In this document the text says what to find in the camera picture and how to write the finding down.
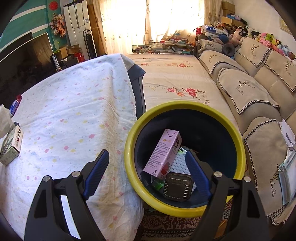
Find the rug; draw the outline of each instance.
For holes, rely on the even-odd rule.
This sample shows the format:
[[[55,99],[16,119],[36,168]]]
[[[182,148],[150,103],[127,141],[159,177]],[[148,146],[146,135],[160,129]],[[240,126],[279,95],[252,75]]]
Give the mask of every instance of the rug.
[[[224,233],[231,212],[232,201],[226,203],[216,237]],[[139,227],[141,241],[188,241],[201,217],[178,218],[159,211],[149,211],[144,204],[144,216]]]

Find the silver bolt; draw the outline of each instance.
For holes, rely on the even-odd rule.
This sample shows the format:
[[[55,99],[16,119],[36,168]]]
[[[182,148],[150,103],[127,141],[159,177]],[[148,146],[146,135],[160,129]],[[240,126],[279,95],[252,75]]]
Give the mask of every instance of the silver bolt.
[[[79,177],[79,175],[80,175],[79,171],[72,172],[72,177]]]
[[[214,172],[215,177],[222,177],[223,174],[221,172]]]
[[[244,177],[244,180],[245,180],[246,182],[248,182],[248,183],[249,183],[249,182],[251,181],[251,178],[250,178],[250,177],[248,177],[248,176],[245,176],[245,177]]]
[[[43,181],[44,182],[48,182],[50,180],[50,176],[45,176],[45,177],[43,177]]]

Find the yellow bucket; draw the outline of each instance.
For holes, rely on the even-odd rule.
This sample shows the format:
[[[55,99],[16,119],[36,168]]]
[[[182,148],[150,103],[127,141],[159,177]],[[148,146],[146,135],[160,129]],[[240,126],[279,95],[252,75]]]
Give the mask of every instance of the yellow bucket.
[[[214,171],[242,179],[245,151],[242,136],[233,124],[215,109],[191,101],[158,105],[144,113],[129,132],[124,162],[127,176],[137,194],[154,209],[175,217],[202,216],[207,200],[197,190],[185,202],[165,199],[151,186],[151,175],[143,168],[148,162],[164,129],[180,132],[182,145],[199,152],[199,159]]]

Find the beige bed sheet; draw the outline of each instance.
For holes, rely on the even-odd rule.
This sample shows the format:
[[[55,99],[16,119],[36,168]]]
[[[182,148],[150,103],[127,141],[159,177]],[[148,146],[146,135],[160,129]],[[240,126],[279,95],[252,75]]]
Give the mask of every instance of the beige bed sheet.
[[[169,101],[195,101],[218,110],[238,129],[223,95],[194,56],[133,54],[127,57],[146,71],[143,91],[147,110]]]

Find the beige leather sofa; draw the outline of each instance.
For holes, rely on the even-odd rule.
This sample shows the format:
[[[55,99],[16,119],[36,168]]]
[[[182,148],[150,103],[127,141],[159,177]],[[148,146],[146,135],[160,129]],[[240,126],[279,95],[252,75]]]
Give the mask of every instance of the beige leather sofa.
[[[225,97],[246,149],[246,175],[254,181],[271,224],[284,223],[291,204],[283,205],[277,165],[287,145],[277,121],[296,134],[296,66],[263,44],[242,38],[234,59],[221,45],[199,40],[197,56]]]

